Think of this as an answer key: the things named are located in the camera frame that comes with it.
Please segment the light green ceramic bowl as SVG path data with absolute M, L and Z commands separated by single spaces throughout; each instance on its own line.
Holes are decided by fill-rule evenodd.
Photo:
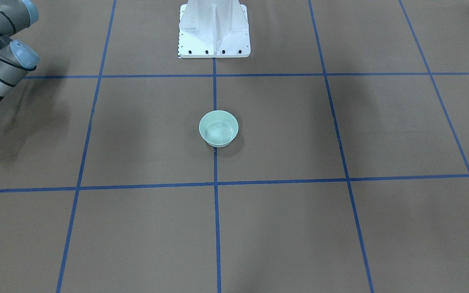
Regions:
M 202 139 L 214 148 L 223 148 L 231 144 L 239 132 L 239 123 L 227 111 L 210 111 L 199 122 Z

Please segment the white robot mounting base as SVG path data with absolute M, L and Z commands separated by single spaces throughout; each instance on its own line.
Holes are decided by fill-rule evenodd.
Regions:
M 178 57 L 251 55 L 248 9 L 238 0 L 188 0 L 179 13 Z

